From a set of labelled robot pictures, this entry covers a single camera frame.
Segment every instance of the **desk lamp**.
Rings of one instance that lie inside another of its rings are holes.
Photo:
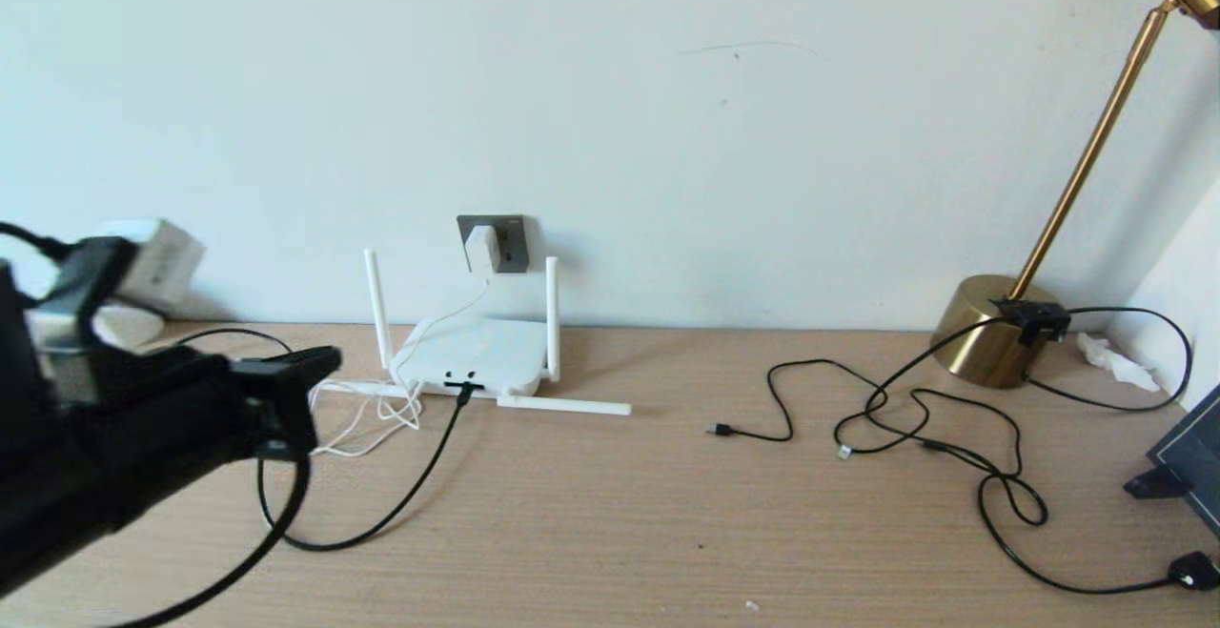
[[[1155,45],[1160,29],[1164,28],[1165,20],[1175,9],[1185,16],[1192,16],[1207,29],[1220,29],[1220,0],[1164,0],[1160,6],[1148,12],[1147,20],[1137,34],[1131,51],[1127,55],[1126,65],[1114,85],[1109,102],[1102,111],[1097,128],[1093,129],[1088,145],[1085,146],[1080,161],[1076,163],[1068,187],[1064,188],[1059,204],[1055,204],[1050,212],[1038,241],[1030,251],[1030,257],[1021,268],[1020,277],[1003,276],[972,276],[964,279],[958,285],[956,293],[949,301],[944,316],[941,318],[932,343],[943,341],[958,329],[964,329],[969,324],[982,323],[1000,318],[998,304],[1003,301],[1022,301],[1028,299],[1037,302],[1054,302],[1055,299],[1037,285],[1033,285],[1033,276],[1050,249],[1055,233],[1063,226],[1068,211],[1071,210],[1076,195],[1080,194],[1097,156],[1102,154],[1102,146],[1109,138],[1110,129],[1122,111],[1127,95],[1131,94],[1139,77],[1143,63],[1147,62],[1152,48]],[[987,388],[1013,388],[1020,385],[1025,379],[1025,371],[1037,359],[1046,343],[1050,340],[1053,333],[1049,329],[1037,333],[1032,340],[1022,338],[1022,329],[1017,324],[1006,321],[997,324],[982,324],[972,333],[958,338],[936,351],[936,359],[944,368],[954,376],[963,377],[975,384]]]

